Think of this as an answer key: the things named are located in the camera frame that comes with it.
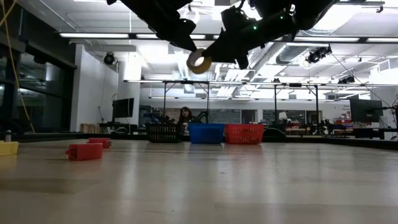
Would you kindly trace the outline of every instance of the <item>dark hair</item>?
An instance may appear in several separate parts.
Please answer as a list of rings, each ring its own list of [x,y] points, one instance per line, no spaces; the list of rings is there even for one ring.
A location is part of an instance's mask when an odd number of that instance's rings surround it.
[[[189,108],[187,108],[186,106],[184,106],[183,108],[180,109],[180,119],[179,119],[178,123],[184,123],[185,117],[182,116],[183,111],[188,111],[188,119],[192,119],[191,110]]]

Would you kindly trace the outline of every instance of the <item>person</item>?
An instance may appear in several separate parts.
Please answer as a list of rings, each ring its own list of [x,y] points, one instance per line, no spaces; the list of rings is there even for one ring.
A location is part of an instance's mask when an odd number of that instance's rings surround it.
[[[184,106],[180,110],[180,118],[177,124],[189,123],[193,119],[192,112],[189,108]]]

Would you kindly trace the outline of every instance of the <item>wooden floor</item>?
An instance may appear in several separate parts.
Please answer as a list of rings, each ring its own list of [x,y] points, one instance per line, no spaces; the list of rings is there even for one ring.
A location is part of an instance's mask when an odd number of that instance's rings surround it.
[[[115,141],[69,162],[72,142],[0,157],[0,223],[398,223],[398,154],[326,144]]]

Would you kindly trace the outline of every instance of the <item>red toy block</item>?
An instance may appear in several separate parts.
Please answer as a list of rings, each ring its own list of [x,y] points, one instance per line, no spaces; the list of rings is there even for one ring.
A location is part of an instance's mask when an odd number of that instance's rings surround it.
[[[70,161],[84,161],[90,159],[101,159],[103,151],[102,143],[71,144],[65,152]]]
[[[110,138],[89,138],[87,143],[102,143],[104,149],[109,149],[111,147]]]

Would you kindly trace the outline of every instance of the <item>monitor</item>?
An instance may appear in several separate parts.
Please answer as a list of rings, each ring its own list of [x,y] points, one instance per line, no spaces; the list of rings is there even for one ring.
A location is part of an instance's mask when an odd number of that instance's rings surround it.
[[[133,106],[134,106],[134,98],[113,101],[113,117],[114,118],[132,117]]]
[[[355,122],[379,122],[383,116],[382,102],[379,100],[350,99],[351,121]]]

